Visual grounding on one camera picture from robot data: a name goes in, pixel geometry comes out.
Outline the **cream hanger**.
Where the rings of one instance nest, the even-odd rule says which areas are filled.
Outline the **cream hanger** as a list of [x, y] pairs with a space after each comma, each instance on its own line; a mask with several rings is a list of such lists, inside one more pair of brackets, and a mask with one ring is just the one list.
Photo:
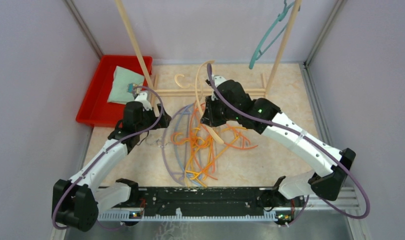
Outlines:
[[[204, 87], [203, 87], [203, 83], [202, 81], [199, 79], [199, 75], [200, 75], [200, 71], [204, 66], [207, 66], [207, 64], [213, 64], [215, 63], [215, 60], [208, 60], [204, 63], [202, 63], [197, 70], [197, 73], [195, 75], [195, 81], [194, 84], [188, 84], [188, 85], [182, 85], [179, 82], [179, 77], [184, 78], [185, 76], [181, 73], [176, 74], [174, 76], [174, 81], [176, 83], [177, 86], [179, 86], [182, 89], [189, 89], [191, 87], [194, 88], [194, 95], [195, 95], [195, 102], [197, 105], [197, 109], [200, 113], [200, 116], [202, 117], [204, 114], [204, 111], [202, 109], [202, 100], [204, 100]], [[209, 133], [209, 135], [213, 138], [213, 140], [220, 144], [223, 145], [225, 142], [224, 140], [215, 132], [215, 130], [212, 127], [207, 126], [206, 127], [207, 132]]]

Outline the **teal hanger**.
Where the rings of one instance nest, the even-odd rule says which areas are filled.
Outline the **teal hanger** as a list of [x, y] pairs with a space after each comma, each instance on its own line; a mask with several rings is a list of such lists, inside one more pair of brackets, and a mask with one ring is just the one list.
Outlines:
[[287, 30], [289, 25], [289, 20], [282, 26], [282, 29], [270, 40], [270, 42], [266, 43], [266, 41], [269, 39], [270, 35], [272, 34], [276, 26], [286, 19], [286, 17], [289, 15], [289, 12], [294, 8], [295, 4], [296, 0], [292, 2], [288, 2], [287, 0], [283, 1], [282, 11], [277, 15], [276, 19], [273, 21], [273, 23], [269, 26], [264, 35], [261, 37], [260, 41], [258, 42], [257, 46], [255, 47], [251, 55], [248, 64], [248, 68], [250, 70], [254, 68], [256, 62], [269, 50], [269, 48], [279, 39], [279, 37], [281, 37], [285, 33], [285, 30]]

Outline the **orange hanger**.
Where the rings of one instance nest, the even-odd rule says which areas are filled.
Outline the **orange hanger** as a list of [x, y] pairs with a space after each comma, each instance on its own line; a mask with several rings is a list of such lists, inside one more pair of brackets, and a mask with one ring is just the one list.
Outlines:
[[[193, 105], [193, 107], [195, 108], [196, 113], [192, 126], [197, 127], [198, 125], [201, 125], [203, 128], [207, 129], [206, 128], [207, 126], [197, 122], [199, 111], [197, 106]], [[200, 129], [199, 133], [201, 135], [202, 134], [209, 135], [209, 133], [205, 132], [203, 128]], [[216, 145], [224, 146], [223, 148], [224, 150], [232, 148], [244, 151], [244, 150], [252, 150], [258, 147], [257, 144], [252, 143], [251, 140], [244, 135], [246, 129], [243, 127], [227, 124], [225, 127], [212, 127], [212, 128], [224, 141], [224, 144], [216, 143]]]
[[[219, 158], [224, 153], [224, 149], [222, 151], [216, 150], [214, 139], [211, 136], [207, 135], [206, 138], [201, 138], [200, 136], [198, 136], [198, 132], [201, 130], [201, 128], [203, 128], [206, 133], [208, 133], [208, 130], [202, 127], [200, 124], [196, 127], [193, 127], [196, 109], [192, 104], [186, 105], [183, 110], [179, 110], [177, 113], [179, 117], [176, 125], [174, 126], [174, 131], [170, 135], [170, 141], [172, 144], [174, 144], [175, 154], [177, 155], [178, 159], [180, 159], [178, 146], [182, 145], [184, 145], [183, 160], [185, 162], [189, 159], [194, 159], [195, 157], [197, 158], [197, 160], [199, 160], [201, 158], [199, 152], [200, 149], [210, 149], [209, 161], [211, 161], [211, 159], [214, 160]], [[179, 131], [179, 126], [181, 124], [182, 118], [186, 115], [188, 115], [187, 125], [186, 131], [185, 133], [183, 133]]]

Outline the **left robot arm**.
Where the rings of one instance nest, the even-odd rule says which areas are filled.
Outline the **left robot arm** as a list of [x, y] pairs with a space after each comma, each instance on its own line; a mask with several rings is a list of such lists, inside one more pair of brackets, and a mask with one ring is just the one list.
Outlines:
[[140, 142], [140, 135], [167, 128], [171, 117], [163, 104], [157, 105], [159, 116], [147, 100], [128, 102], [123, 118], [117, 122], [102, 149], [79, 172], [68, 180], [59, 179], [53, 186], [52, 224], [56, 229], [68, 227], [89, 231], [99, 213], [115, 206], [141, 204], [137, 182], [120, 178], [112, 186], [100, 189], [102, 181]]

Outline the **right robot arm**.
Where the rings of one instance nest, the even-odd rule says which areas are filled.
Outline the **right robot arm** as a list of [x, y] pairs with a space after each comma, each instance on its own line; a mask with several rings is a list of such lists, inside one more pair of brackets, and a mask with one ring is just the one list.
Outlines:
[[206, 80], [216, 90], [205, 98], [205, 110], [200, 122], [218, 127], [228, 121], [236, 121], [242, 127], [276, 140], [310, 165], [312, 171], [296, 176], [282, 177], [272, 192], [272, 200], [278, 206], [285, 206], [291, 199], [315, 194], [335, 201], [341, 191], [347, 169], [355, 159], [350, 148], [339, 150], [295, 124], [281, 109], [266, 98], [251, 99], [242, 85], [220, 75]]

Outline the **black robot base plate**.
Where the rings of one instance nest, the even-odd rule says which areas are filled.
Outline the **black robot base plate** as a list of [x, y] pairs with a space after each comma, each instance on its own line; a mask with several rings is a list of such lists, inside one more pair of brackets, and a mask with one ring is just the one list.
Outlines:
[[145, 217], [255, 217], [284, 207], [302, 207], [304, 200], [285, 199], [273, 187], [139, 187], [116, 208], [137, 208]]

